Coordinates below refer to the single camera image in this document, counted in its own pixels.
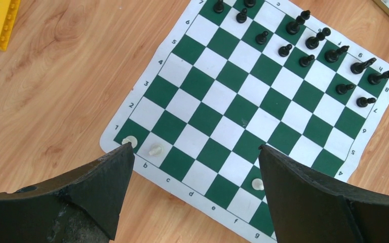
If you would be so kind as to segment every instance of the yellow lego brick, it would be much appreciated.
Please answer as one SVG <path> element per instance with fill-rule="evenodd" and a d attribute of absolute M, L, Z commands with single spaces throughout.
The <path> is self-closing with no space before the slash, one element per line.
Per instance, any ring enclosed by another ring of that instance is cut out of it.
<path fill-rule="evenodd" d="M 0 0 L 0 50 L 5 51 L 10 40 L 20 0 Z"/>

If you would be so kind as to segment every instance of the white chess piece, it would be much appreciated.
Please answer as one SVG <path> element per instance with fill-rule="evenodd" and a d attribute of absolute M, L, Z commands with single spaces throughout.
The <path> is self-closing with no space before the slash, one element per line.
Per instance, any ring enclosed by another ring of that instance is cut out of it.
<path fill-rule="evenodd" d="M 253 187 L 254 190 L 257 190 L 257 191 L 263 191 L 264 190 L 263 181 L 261 179 L 259 179 L 259 178 L 254 179 L 251 182 L 251 186 Z"/>
<path fill-rule="evenodd" d="M 148 152 L 148 154 L 150 156 L 159 156 L 163 153 L 164 151 L 164 147 L 161 145 L 161 144 L 158 144 L 158 143 L 155 143 L 151 146 L 150 148 L 150 151 Z"/>
<path fill-rule="evenodd" d="M 126 144 L 128 142 L 132 143 L 132 148 L 135 148 L 138 145 L 138 139 L 136 139 L 134 136 L 127 136 L 125 139 L 123 139 L 122 144 Z"/>

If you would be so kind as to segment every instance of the white square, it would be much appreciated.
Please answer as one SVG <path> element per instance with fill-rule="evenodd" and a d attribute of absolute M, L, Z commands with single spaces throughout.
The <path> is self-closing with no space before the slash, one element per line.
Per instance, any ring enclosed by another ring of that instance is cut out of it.
<path fill-rule="evenodd" d="M 246 190 L 239 188 L 236 195 L 227 207 L 227 210 L 246 222 L 250 222 L 256 213 L 261 200 L 251 195 Z"/>
<path fill-rule="evenodd" d="M 345 106 L 339 101 L 333 99 L 328 94 L 324 94 L 314 111 L 314 115 L 335 126 L 344 108 Z"/>
<path fill-rule="evenodd" d="M 365 70 L 363 70 L 360 74 L 354 74 L 351 72 L 351 65 L 353 65 L 356 62 L 360 62 L 355 57 L 353 57 L 350 54 L 345 55 L 341 65 L 338 68 L 338 73 L 348 79 L 351 83 L 358 85 L 360 79 L 362 78 L 363 74 L 365 73 Z"/>
<path fill-rule="evenodd" d="M 200 103 L 200 100 L 191 96 L 184 90 L 178 89 L 177 93 L 172 97 L 171 102 L 169 102 L 169 105 L 166 107 L 166 110 L 187 123 Z"/>
<path fill-rule="evenodd" d="M 369 115 L 369 113 L 372 109 L 372 106 L 374 104 L 368 104 L 368 106 L 366 106 L 366 107 L 359 107 L 357 105 L 357 99 L 359 99 L 361 97 L 365 97 L 365 98 L 369 99 L 369 98 L 372 98 L 373 95 L 369 94 L 367 91 L 360 88 L 359 86 L 356 86 L 356 88 L 354 89 L 353 93 L 351 94 L 351 97 L 349 98 L 346 106 L 348 108 L 350 108 L 351 110 L 353 110 L 355 113 L 361 115 L 364 118 L 367 118 L 367 116 Z"/>
<path fill-rule="evenodd" d="M 298 133 L 303 134 L 311 115 L 311 112 L 291 101 L 281 121 Z"/>
<path fill-rule="evenodd" d="M 195 160 L 182 180 L 182 183 L 193 188 L 198 193 L 205 195 L 216 176 L 217 173 L 215 171 Z"/>
<path fill-rule="evenodd" d="M 171 53 L 160 70 L 159 76 L 166 79 L 173 85 L 180 87 L 185 77 L 187 77 L 190 69 L 190 63 Z"/>
<path fill-rule="evenodd" d="M 244 128 L 223 116 L 212 132 L 211 138 L 227 149 L 233 150 L 242 132 L 244 132 Z"/>
<path fill-rule="evenodd" d="M 259 108 L 248 123 L 247 131 L 263 141 L 268 141 L 278 124 L 280 120 Z"/>
<path fill-rule="evenodd" d="M 238 94 L 256 106 L 260 106 L 268 90 L 269 86 L 267 84 L 249 74 L 242 84 L 241 89 L 239 89 Z"/>
<path fill-rule="evenodd" d="M 346 160 L 353 142 L 354 139 L 350 138 L 340 130 L 333 128 L 324 148 L 341 160 Z"/>
<path fill-rule="evenodd" d="M 294 50 L 294 47 L 291 48 L 291 50 L 289 52 L 289 55 L 287 57 L 280 56 L 278 54 L 278 50 L 281 47 L 284 47 L 284 46 L 286 46 L 288 44 L 289 44 L 288 41 L 286 41 L 285 39 L 281 38 L 279 35 L 274 34 L 270 38 L 270 40 L 267 43 L 266 47 L 264 48 L 263 54 L 265 54 L 266 56 L 268 56 L 272 60 L 276 61 L 281 66 L 284 66 L 284 64 L 286 63 L 288 57 L 290 56 L 290 54 Z"/>
<path fill-rule="evenodd" d="M 159 155 L 152 156 L 149 154 L 149 152 L 153 147 L 153 145 L 156 144 L 161 145 L 163 147 L 163 151 Z M 149 161 L 153 165 L 160 167 L 160 165 L 162 165 L 163 161 L 165 160 L 171 148 L 172 148 L 172 144 L 166 142 L 156 134 L 150 133 L 145 139 L 145 141 L 142 143 L 141 147 L 139 148 L 137 155 L 141 156 L 143 159 Z"/>
<path fill-rule="evenodd" d="M 239 41 L 234 52 L 229 57 L 229 61 L 236 66 L 242 68 L 246 72 L 250 72 L 259 59 L 261 52 L 251 47 L 249 44 Z"/>
<path fill-rule="evenodd" d="M 302 135 L 299 140 L 297 140 L 289 156 L 295 161 L 311 167 L 321 150 L 323 150 L 322 147 Z"/>
<path fill-rule="evenodd" d="M 205 48 L 194 66 L 216 79 L 226 62 L 227 60 L 224 57 L 211 51 L 209 48 Z"/>
<path fill-rule="evenodd" d="M 306 74 L 305 80 L 317 89 L 325 92 L 335 77 L 336 72 L 321 62 L 315 61 Z"/>
<path fill-rule="evenodd" d="M 236 21 L 236 15 L 238 15 L 238 13 L 238 10 L 231 8 L 229 13 L 226 15 L 223 22 L 221 23 L 220 27 L 236 36 L 236 38 L 242 39 L 253 20 L 247 17 L 247 20 L 244 23 L 240 24 Z"/>
<path fill-rule="evenodd" d="M 275 6 L 265 3 L 260 8 L 256 17 L 254 18 L 254 21 L 263 25 L 268 30 L 275 32 L 285 16 L 286 14 L 277 9 Z"/>
<path fill-rule="evenodd" d="M 130 115 L 130 119 L 151 131 L 163 111 L 165 111 L 163 108 L 149 99 L 142 97 L 138 105 L 136 105 L 135 110 Z"/>
<path fill-rule="evenodd" d="M 272 88 L 292 100 L 302 82 L 301 77 L 283 67 L 275 78 Z"/>
<path fill-rule="evenodd" d="M 218 26 L 216 24 L 204 18 L 202 15 L 198 15 L 186 34 L 200 44 L 207 46 L 217 29 Z"/>
<path fill-rule="evenodd" d="M 220 114 L 224 114 L 234 100 L 236 93 L 218 81 L 214 81 L 202 100 Z"/>
<path fill-rule="evenodd" d="M 252 163 L 231 152 L 218 173 L 235 185 L 241 186 L 251 168 Z"/>
<path fill-rule="evenodd" d="M 318 47 L 313 50 L 308 49 L 308 47 L 306 47 L 306 40 L 309 37 L 316 37 L 316 35 L 317 35 L 316 32 L 310 30 L 309 28 L 305 28 L 305 30 L 303 31 L 302 35 L 299 38 L 299 41 L 296 43 L 296 47 L 302 50 L 303 52 L 307 53 L 308 55 L 314 55 L 317 58 L 318 55 L 320 54 L 321 49 L 326 43 L 326 40 L 319 42 Z"/>
<path fill-rule="evenodd" d="M 196 128 L 186 125 L 174 146 L 192 158 L 197 158 L 208 141 L 208 136 Z"/>

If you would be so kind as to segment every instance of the white pawn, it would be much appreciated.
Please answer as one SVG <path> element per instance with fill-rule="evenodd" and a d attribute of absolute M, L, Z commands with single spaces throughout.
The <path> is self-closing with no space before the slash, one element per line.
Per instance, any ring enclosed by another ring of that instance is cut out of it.
<path fill-rule="evenodd" d="M 134 136 L 127 136 L 125 139 L 123 139 L 122 144 L 127 144 L 128 142 L 132 143 L 132 148 L 135 148 L 138 145 L 138 139 L 136 139 Z"/>
<path fill-rule="evenodd" d="M 257 191 L 263 191 L 264 190 L 263 181 L 261 179 L 259 179 L 259 178 L 254 179 L 251 182 L 251 186 L 253 187 L 254 190 L 257 190 Z"/>

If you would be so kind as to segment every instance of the wooden table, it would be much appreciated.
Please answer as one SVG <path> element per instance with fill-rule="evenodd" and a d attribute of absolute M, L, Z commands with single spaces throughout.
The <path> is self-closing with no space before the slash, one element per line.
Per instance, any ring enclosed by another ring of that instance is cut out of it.
<path fill-rule="evenodd" d="M 0 51 L 0 192 L 104 154 L 102 132 L 188 2 L 22 1 Z M 389 16 L 373 1 L 294 2 L 389 62 Z M 389 108 L 349 182 L 389 195 Z M 245 242 L 136 173 L 120 216 L 117 242 Z"/>

